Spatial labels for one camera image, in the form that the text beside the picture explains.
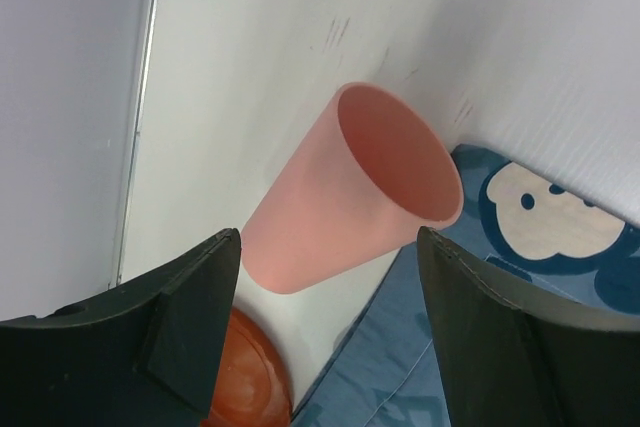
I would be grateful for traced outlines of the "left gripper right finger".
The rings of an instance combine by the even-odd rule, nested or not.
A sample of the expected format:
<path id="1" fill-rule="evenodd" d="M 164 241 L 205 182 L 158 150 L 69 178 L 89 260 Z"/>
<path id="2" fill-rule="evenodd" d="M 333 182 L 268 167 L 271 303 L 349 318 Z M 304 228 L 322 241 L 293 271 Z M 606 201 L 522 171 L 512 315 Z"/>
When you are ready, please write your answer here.
<path id="1" fill-rule="evenodd" d="M 537 287 L 427 227 L 417 257 L 452 425 L 638 425 L 638 318 Z"/>

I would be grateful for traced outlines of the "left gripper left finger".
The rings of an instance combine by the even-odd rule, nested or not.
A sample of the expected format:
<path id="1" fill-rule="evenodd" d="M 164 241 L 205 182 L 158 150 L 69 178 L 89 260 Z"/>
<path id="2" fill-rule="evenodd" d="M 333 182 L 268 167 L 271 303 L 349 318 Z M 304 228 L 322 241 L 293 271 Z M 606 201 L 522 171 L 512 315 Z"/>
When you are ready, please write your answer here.
<path id="1" fill-rule="evenodd" d="M 5 426 L 196 426 L 209 415 L 239 273 L 224 229 L 174 260 L 1 325 Z"/>

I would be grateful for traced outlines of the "red plastic plate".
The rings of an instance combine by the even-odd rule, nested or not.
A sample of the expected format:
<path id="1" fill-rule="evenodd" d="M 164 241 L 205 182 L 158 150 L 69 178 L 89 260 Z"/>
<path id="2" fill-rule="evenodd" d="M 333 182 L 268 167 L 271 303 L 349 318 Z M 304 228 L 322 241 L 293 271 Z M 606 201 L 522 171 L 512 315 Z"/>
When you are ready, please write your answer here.
<path id="1" fill-rule="evenodd" d="M 287 427 L 292 412 L 286 364 L 259 325 L 234 307 L 209 415 L 200 424 Z"/>

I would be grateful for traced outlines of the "blue letter-print cloth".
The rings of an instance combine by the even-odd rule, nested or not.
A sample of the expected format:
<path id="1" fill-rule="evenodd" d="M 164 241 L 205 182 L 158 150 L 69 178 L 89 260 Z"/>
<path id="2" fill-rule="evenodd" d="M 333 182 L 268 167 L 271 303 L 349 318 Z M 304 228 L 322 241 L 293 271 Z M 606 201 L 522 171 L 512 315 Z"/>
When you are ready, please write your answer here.
<path id="1" fill-rule="evenodd" d="M 538 287 L 599 308 L 639 311 L 639 229 L 488 149 L 453 152 L 464 188 L 444 234 Z M 446 426 L 449 416 L 419 279 L 417 248 L 394 259 L 296 408 L 297 426 Z"/>

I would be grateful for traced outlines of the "pink plastic cup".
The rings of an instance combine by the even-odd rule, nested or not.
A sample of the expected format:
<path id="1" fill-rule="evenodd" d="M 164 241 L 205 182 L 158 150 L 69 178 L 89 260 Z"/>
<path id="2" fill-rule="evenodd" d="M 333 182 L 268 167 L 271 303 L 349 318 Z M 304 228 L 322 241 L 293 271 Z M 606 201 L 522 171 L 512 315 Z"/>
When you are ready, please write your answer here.
<path id="1" fill-rule="evenodd" d="M 406 103 L 367 83 L 341 87 L 245 224 L 242 262 L 290 294 L 451 226 L 463 188 L 440 138 Z"/>

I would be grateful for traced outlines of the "left aluminium frame post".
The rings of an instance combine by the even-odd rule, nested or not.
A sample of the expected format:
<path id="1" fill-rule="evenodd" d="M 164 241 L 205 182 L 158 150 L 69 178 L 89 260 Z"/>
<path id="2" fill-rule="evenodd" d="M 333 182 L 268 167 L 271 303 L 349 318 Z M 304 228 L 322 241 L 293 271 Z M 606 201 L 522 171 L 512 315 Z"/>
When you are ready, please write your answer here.
<path id="1" fill-rule="evenodd" d="M 121 184 L 116 210 L 116 229 L 111 255 L 111 275 L 106 289 L 118 286 L 122 279 L 132 185 L 135 178 L 140 123 L 149 70 L 149 58 L 154 35 L 157 0 L 141 0 L 139 28 L 136 37 L 130 105 L 127 114 L 127 132 L 122 159 Z"/>

